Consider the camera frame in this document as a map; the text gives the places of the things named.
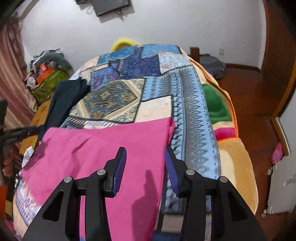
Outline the person left hand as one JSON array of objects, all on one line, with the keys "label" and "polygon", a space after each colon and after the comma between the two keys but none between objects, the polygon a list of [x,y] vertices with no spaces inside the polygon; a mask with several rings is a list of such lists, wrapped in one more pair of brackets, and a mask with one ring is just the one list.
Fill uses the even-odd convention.
[{"label": "person left hand", "polygon": [[4,159],[4,168],[2,169],[5,177],[10,178],[13,174],[13,166],[14,166],[13,160],[14,160],[13,149],[10,148],[8,156],[5,157]]}]

